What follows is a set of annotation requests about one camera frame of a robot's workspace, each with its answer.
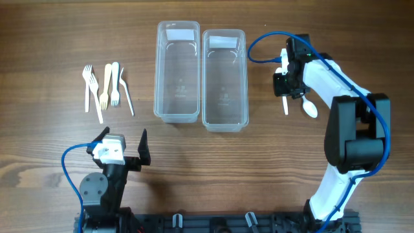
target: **white spoon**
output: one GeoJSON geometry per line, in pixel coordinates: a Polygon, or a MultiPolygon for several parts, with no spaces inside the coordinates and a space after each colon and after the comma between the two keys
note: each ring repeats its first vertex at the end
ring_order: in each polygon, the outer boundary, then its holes
{"type": "Polygon", "coordinates": [[[312,118],[316,118],[318,116],[318,110],[316,106],[309,100],[305,98],[305,95],[302,96],[303,99],[303,110],[312,118]]]}

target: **table surface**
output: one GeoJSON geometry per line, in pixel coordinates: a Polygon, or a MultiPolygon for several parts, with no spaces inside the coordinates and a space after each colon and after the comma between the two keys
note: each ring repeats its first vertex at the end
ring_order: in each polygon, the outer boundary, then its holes
{"type": "MultiPolygon", "coordinates": [[[[0,232],[71,232],[79,200],[61,169],[61,154],[109,126],[135,156],[148,130],[150,167],[131,172],[123,206],[134,213],[300,211],[318,188],[327,161],[328,107],[308,117],[301,100],[289,116],[272,88],[276,64],[248,62],[250,123],[240,133],[210,133],[194,124],[165,124],[153,113],[157,25],[197,21],[201,32],[239,28],[246,46],[273,30],[309,33],[358,85],[391,99],[391,156],[362,181],[347,208],[364,232],[414,231],[414,4],[412,1],[138,1],[0,6],[0,232]],[[91,99],[84,112],[83,67],[100,86],[106,63],[125,67],[136,116],[125,93],[99,124],[91,99]]],[[[286,37],[267,38],[252,55],[273,58],[286,37]]],[[[66,158],[76,184],[100,172],[84,150],[66,158]]]]}

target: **label on bin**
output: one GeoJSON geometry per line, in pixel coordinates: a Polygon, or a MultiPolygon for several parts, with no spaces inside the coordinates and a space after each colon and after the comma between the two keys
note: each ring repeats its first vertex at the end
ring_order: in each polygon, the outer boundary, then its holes
{"type": "Polygon", "coordinates": [[[235,49],[237,46],[237,38],[229,38],[224,36],[210,36],[211,49],[235,49]]]}
{"type": "Polygon", "coordinates": [[[192,29],[167,29],[167,39],[171,40],[194,40],[194,30],[192,29]]]}

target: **plastic fork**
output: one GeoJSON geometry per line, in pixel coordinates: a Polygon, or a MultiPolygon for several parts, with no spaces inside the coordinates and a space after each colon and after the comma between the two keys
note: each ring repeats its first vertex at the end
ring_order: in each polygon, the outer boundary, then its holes
{"type": "Polygon", "coordinates": [[[123,85],[123,86],[124,86],[124,88],[125,88],[125,94],[127,95],[127,99],[128,99],[129,108],[130,108],[130,110],[131,110],[132,116],[135,116],[135,113],[134,113],[134,107],[132,106],[131,97],[129,96],[129,92],[128,92],[128,86],[127,86],[127,84],[125,83],[125,81],[122,79],[122,73],[123,73],[123,72],[124,72],[124,68],[122,68],[122,70],[121,70],[121,74],[119,75],[119,83],[120,83],[121,85],[123,85]]]}
{"type": "Polygon", "coordinates": [[[85,80],[85,112],[89,112],[89,78],[92,74],[92,65],[86,65],[83,69],[82,76],[85,80]]]}
{"type": "Polygon", "coordinates": [[[119,63],[112,63],[112,93],[111,93],[111,105],[118,106],[119,104],[119,91],[118,91],[118,76],[119,74],[119,63]]]}
{"type": "Polygon", "coordinates": [[[105,78],[103,80],[103,93],[99,96],[99,103],[101,105],[101,109],[105,110],[108,107],[108,89],[109,89],[109,82],[111,81],[111,71],[112,65],[106,64],[105,66],[105,78]]]}
{"type": "Polygon", "coordinates": [[[98,100],[99,85],[93,73],[91,73],[91,77],[89,78],[89,88],[91,88],[92,94],[95,97],[95,105],[96,105],[96,111],[98,112],[99,123],[103,124],[104,120],[102,118],[102,112],[101,112],[101,108],[100,108],[99,100],[98,100]]]}

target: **rectangular container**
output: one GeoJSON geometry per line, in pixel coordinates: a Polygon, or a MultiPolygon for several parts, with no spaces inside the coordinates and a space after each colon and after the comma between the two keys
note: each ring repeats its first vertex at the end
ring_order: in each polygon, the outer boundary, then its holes
{"type": "Polygon", "coordinates": [[[158,24],[154,114],[165,123],[192,123],[200,113],[200,25],[158,24]]]}
{"type": "Polygon", "coordinates": [[[238,132],[248,124],[246,39],[242,30],[207,30],[202,51],[202,123],[238,132]]]}

